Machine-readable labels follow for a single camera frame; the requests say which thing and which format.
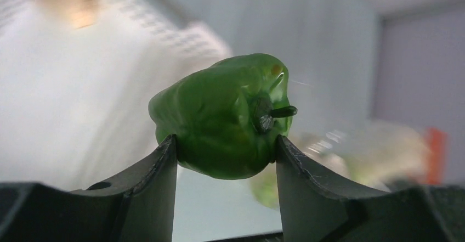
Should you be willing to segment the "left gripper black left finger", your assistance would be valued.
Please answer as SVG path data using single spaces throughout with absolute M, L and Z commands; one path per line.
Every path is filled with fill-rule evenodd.
M 175 136 L 86 190 L 1 184 L 1 241 L 171 241 Z

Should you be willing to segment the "clear zip top bag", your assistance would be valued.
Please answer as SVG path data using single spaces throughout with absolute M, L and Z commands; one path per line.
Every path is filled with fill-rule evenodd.
M 437 128 L 373 120 L 349 132 L 294 133 L 288 139 L 331 171 L 378 190 L 442 181 L 447 135 Z

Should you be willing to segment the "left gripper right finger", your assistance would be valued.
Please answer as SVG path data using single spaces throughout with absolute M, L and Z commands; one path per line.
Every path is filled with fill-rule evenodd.
M 464 241 L 464 188 L 414 185 L 384 192 L 276 141 L 285 241 Z

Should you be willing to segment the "green pepper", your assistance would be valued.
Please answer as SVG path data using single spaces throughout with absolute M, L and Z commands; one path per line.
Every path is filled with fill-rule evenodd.
M 257 175 L 275 162 L 297 108 L 289 72 L 263 53 L 221 60 L 158 92 L 148 104 L 162 142 L 175 136 L 178 164 L 216 179 Z

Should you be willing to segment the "small beige mushroom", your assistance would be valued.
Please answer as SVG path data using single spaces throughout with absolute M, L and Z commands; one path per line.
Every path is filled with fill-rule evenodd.
M 100 0 L 37 0 L 41 7 L 75 29 L 96 23 Z

